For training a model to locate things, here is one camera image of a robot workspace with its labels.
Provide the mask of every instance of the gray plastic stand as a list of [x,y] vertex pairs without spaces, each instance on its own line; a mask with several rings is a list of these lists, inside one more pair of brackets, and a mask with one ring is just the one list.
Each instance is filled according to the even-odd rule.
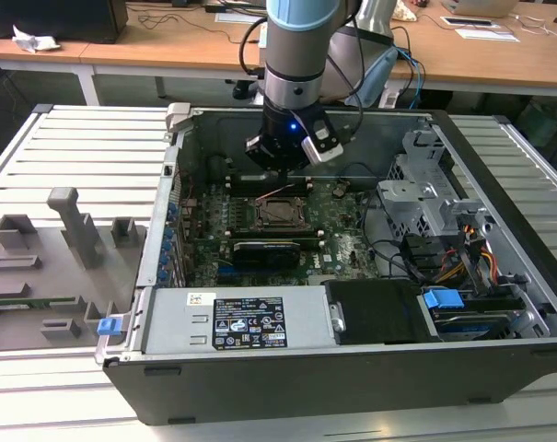
[[132,218],[96,228],[76,201],[73,188],[49,196],[65,230],[0,220],[0,351],[96,345],[99,320],[131,306],[145,228]]

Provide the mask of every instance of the warning label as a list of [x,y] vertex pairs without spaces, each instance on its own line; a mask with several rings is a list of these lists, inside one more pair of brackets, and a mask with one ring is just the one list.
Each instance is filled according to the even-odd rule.
[[281,297],[215,299],[213,324],[216,350],[287,346]]

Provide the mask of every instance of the computer case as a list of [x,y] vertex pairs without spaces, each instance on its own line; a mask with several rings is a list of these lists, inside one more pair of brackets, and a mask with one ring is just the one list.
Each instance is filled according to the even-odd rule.
[[114,43],[127,22],[124,0],[7,0],[0,1],[0,39],[14,35],[15,25],[31,35],[56,40]]

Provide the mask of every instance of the white label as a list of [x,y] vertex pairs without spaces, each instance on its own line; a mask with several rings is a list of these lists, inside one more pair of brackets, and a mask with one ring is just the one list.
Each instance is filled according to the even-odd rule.
[[212,306],[216,293],[189,293],[186,305],[188,307]]
[[30,309],[29,306],[26,304],[11,304],[6,306],[0,306],[0,311],[4,310],[28,310]]

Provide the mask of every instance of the white paper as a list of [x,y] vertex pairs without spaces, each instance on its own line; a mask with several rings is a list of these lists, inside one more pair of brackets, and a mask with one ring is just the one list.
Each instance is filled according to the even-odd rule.
[[13,26],[12,29],[14,30],[12,41],[24,51],[35,53],[36,51],[49,51],[51,49],[61,48],[53,37],[35,37],[34,35],[29,35],[26,32],[18,30],[16,26]]
[[456,29],[456,32],[463,39],[468,40],[491,40],[491,41],[512,41],[519,43],[519,40],[512,34],[493,32],[491,30],[480,29]]
[[215,15],[217,23],[255,23],[260,17],[239,14],[239,12],[218,12]]

